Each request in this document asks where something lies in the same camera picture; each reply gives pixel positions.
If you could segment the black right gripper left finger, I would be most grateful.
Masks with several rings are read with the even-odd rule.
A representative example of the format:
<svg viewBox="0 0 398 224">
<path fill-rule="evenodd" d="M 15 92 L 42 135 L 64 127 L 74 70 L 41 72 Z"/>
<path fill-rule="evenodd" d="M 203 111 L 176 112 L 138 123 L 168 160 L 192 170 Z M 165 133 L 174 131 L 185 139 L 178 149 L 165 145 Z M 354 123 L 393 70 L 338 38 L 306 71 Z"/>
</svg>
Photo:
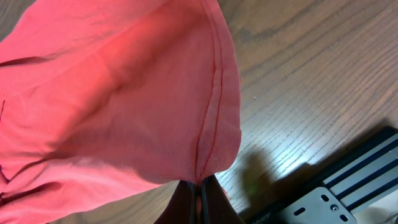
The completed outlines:
<svg viewBox="0 0 398 224">
<path fill-rule="evenodd" d="M 196 216 L 195 185 L 181 180 L 166 209 L 154 224 L 195 224 Z"/>
</svg>

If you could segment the red soccer t-shirt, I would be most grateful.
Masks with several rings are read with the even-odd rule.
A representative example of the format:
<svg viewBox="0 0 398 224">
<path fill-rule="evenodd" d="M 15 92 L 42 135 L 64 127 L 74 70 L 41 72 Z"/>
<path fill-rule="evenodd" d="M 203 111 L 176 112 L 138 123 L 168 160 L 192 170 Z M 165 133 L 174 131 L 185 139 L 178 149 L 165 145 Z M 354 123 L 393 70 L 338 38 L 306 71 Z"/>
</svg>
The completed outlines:
<svg viewBox="0 0 398 224">
<path fill-rule="evenodd" d="M 34 2 L 1 42 L 1 222 L 228 169 L 239 84 L 217 1 Z"/>
</svg>

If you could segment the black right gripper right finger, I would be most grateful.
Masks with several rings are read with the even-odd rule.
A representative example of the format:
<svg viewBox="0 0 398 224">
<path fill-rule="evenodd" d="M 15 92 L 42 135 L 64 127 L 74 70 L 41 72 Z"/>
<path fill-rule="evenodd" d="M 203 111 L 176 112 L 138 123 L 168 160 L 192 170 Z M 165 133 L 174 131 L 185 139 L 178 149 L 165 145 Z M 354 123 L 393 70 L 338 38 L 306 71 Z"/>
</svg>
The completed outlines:
<svg viewBox="0 0 398 224">
<path fill-rule="evenodd" d="M 244 224 L 214 175 L 203 180 L 200 197 L 202 224 Z"/>
</svg>

